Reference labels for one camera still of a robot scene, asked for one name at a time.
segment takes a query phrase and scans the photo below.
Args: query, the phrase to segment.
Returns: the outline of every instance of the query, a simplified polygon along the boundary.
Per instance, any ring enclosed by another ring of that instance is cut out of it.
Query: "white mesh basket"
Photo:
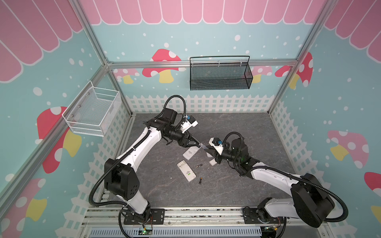
[[[62,117],[74,133],[104,136],[122,104],[120,93],[96,88],[91,81],[83,92],[62,113]]]

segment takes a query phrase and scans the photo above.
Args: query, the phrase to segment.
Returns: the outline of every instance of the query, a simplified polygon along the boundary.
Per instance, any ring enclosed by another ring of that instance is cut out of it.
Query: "mushroom illustration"
[[[25,219],[38,221],[48,204],[46,199],[34,199],[35,195],[45,185],[46,179],[32,179],[26,185],[20,196],[1,221],[3,238],[19,238],[24,229]]]
[[[43,111],[37,118],[37,130],[39,139],[36,143],[42,141],[45,136],[49,133],[51,128],[56,124],[58,119],[61,117],[61,112],[63,112],[66,107],[52,107],[48,110]],[[75,135],[73,132],[66,129],[61,138],[58,140],[56,145],[50,151],[45,161],[42,163],[45,173],[50,174],[54,172],[61,161],[62,150],[65,148],[71,157],[74,157],[79,147],[82,144],[82,137]]]
[[[373,215],[376,217],[379,223],[381,223],[381,207],[371,206],[370,209],[373,212]]]
[[[365,166],[369,157],[369,147],[363,135],[346,131],[329,131],[328,138],[338,144],[331,148],[337,160],[342,161],[350,154],[356,167],[361,169]]]
[[[271,66],[254,66],[251,67],[251,73],[253,74],[252,83],[259,83],[261,81],[261,75],[272,75]]]
[[[303,86],[307,87],[311,81],[313,66],[314,66],[314,61],[312,58],[312,54],[308,52],[307,56],[303,60],[302,64],[299,66],[298,71],[292,77],[290,84],[289,84],[289,87],[291,89],[295,90],[296,89],[296,83],[297,83],[299,78],[302,80]],[[287,66],[287,65],[283,66],[277,72],[275,72],[275,76],[277,76],[277,77],[285,76],[288,73],[288,71],[290,70],[290,68],[291,67]]]
[[[181,61],[181,59],[172,51],[159,49],[150,61]],[[143,69],[142,74],[148,78],[160,74],[160,83],[172,83],[174,79],[171,75],[171,70],[185,71],[186,68],[146,68]]]
[[[381,196],[381,174],[366,172],[364,180],[367,186],[375,192],[378,196]]]
[[[113,72],[117,80],[121,82],[123,79],[123,83],[125,84],[131,84],[134,82],[131,75],[140,76],[136,69],[114,69]]]

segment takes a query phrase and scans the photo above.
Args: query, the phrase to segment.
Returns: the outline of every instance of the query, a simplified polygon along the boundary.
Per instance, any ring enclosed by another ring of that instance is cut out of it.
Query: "wire basket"
[[[104,136],[122,104],[120,93],[96,88],[91,81],[82,92],[62,117],[74,133]]]
[[[253,75],[249,59],[250,56],[191,57],[190,89],[250,89]]]

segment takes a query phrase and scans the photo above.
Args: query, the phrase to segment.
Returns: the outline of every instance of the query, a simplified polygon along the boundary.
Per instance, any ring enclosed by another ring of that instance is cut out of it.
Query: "gray marble floor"
[[[143,121],[156,114],[137,114],[128,146],[142,133]],[[265,164],[294,173],[278,134],[267,113],[194,113],[198,125],[189,131],[203,144],[211,137],[223,139],[237,131],[245,138],[249,154]],[[232,135],[228,141],[237,138]],[[140,192],[151,206],[255,206],[265,197],[288,198],[285,192],[262,181],[240,177],[227,161],[211,166],[210,158],[201,149],[189,161],[182,154],[187,150],[175,141],[166,146],[162,139],[146,155],[137,176]],[[185,160],[196,178],[186,180],[177,163]]]

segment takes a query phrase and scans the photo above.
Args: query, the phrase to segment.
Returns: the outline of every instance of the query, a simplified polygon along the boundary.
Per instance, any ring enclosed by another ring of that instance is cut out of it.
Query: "pink wall panel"
[[[161,0],[163,19],[167,23],[180,23],[182,19],[179,0]]]
[[[186,23],[199,23],[202,18],[202,0],[182,0],[182,17]]]
[[[25,64],[33,64],[42,58],[40,47],[2,1],[0,1],[0,22],[2,22],[0,24],[0,40],[19,60]]]
[[[67,22],[69,23],[71,29],[76,33],[80,32],[82,30],[82,25],[79,22],[77,16],[75,15],[75,12],[69,3],[69,0],[56,0],[56,3],[60,8],[61,12],[63,13],[64,17],[66,18]]]
[[[122,19],[115,0],[94,0],[102,20],[107,24],[119,24]]]
[[[50,27],[61,40],[68,40],[73,33],[64,16],[53,0],[34,0]]]
[[[312,24],[315,22],[317,15],[319,14],[325,0],[312,0],[312,3],[304,17],[304,22]]]
[[[4,83],[21,73],[22,65],[2,44],[0,44],[0,55],[0,83]]]
[[[117,0],[120,14],[128,24],[139,24],[142,20],[138,0]]]
[[[381,34],[370,44],[368,48],[368,55],[381,63]]]
[[[348,7],[352,3],[352,0],[339,0],[332,10],[332,13],[328,17],[328,20],[325,22],[325,27],[332,30],[337,24],[339,24],[344,13],[347,11]]]
[[[158,24],[162,20],[159,0],[139,0],[142,17],[148,24]]]
[[[238,23],[243,16],[245,0],[225,0],[224,21],[226,23]]]
[[[46,51],[53,51],[59,41],[32,0],[4,0],[37,43]]]
[[[341,38],[347,38],[365,16],[375,0],[354,0],[336,28]]]
[[[269,0],[263,21],[265,23],[276,24],[280,22],[285,14],[289,0]]]
[[[83,6],[83,9],[89,18],[89,21],[93,25],[98,25],[101,23],[101,18],[98,14],[98,10],[93,2],[93,0],[80,0]]]
[[[258,23],[262,20],[267,0],[247,0],[243,21],[246,23]]]
[[[218,23],[222,19],[224,0],[204,0],[203,19],[206,23]]]
[[[311,0],[291,0],[284,17],[284,22],[296,24],[303,20]]]
[[[367,47],[381,31],[381,1],[376,1],[351,36],[351,44],[358,49]]]

